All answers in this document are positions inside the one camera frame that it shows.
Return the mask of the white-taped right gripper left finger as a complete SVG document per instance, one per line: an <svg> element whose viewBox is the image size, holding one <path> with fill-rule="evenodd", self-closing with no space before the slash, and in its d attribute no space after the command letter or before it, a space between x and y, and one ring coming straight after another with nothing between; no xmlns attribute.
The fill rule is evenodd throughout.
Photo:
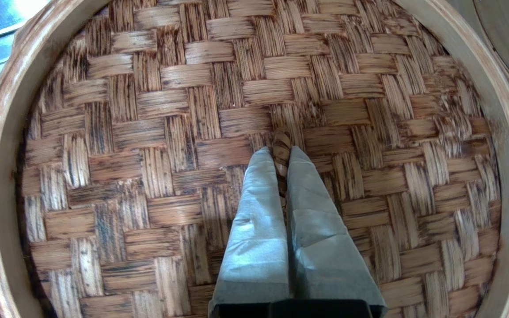
<svg viewBox="0 0 509 318"><path fill-rule="evenodd" d="M249 160L210 305L273 303L289 297L285 220L274 161L263 147Z"/></svg>

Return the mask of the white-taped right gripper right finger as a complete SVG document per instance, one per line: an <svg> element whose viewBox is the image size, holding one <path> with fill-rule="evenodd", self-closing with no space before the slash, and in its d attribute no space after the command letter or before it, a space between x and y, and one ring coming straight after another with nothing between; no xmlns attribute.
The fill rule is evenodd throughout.
<svg viewBox="0 0 509 318"><path fill-rule="evenodd" d="M358 299L385 307L314 163L299 147L289 156L287 203L295 296Z"/></svg>

